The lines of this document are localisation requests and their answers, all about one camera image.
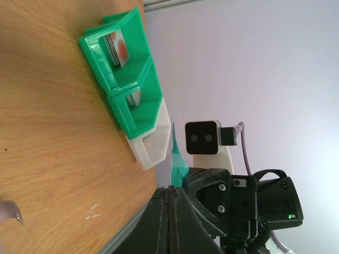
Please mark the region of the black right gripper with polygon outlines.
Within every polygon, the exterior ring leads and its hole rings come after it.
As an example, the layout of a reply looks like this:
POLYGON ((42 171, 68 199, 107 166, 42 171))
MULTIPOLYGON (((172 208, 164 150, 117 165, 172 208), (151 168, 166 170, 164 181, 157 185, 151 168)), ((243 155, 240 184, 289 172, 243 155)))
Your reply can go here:
POLYGON ((182 187, 203 228, 246 241, 258 235, 257 181, 221 168, 189 168, 182 187))

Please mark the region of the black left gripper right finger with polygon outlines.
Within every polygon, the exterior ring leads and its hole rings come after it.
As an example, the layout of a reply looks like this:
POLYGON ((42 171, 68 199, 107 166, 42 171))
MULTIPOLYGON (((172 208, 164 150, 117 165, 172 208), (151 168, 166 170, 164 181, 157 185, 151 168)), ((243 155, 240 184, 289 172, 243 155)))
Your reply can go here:
POLYGON ((222 253, 181 187, 169 188, 168 218, 168 253, 222 253))

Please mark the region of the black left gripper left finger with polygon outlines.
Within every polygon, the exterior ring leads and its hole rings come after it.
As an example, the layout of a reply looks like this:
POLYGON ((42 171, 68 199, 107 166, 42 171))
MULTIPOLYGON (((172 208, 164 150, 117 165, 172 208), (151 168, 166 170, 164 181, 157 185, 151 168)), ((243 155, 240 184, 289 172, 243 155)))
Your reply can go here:
POLYGON ((114 253, 168 253, 168 209, 169 189, 156 189, 138 223, 114 253))

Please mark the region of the teal chip card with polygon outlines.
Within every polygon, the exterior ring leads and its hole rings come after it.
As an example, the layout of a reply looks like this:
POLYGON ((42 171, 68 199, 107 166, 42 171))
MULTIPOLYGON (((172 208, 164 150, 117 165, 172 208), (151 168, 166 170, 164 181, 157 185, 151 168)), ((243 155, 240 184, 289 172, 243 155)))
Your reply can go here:
POLYGON ((189 174, 189 166, 184 161, 179 147, 177 145, 175 124, 172 123, 172 134, 171 134, 171 186, 175 188, 182 187, 183 181, 189 174))

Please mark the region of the pink leather card holder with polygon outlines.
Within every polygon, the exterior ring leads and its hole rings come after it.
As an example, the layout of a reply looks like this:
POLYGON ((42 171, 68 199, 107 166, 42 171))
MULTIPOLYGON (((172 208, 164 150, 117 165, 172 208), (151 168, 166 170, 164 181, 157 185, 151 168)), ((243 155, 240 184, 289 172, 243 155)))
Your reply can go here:
POLYGON ((12 200, 1 201, 0 203, 1 209, 1 222, 8 219, 16 219, 20 225, 24 225, 23 217, 21 215, 21 211, 18 205, 12 200))

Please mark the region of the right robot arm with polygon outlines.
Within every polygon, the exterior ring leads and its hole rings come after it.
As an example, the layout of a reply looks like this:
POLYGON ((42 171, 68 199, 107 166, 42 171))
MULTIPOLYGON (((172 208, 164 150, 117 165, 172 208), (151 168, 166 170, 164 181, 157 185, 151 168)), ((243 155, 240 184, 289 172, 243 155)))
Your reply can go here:
POLYGON ((204 229, 220 238, 223 253, 269 253, 274 230, 302 225, 292 179, 282 170, 234 175, 220 168, 190 168, 183 189, 204 229))

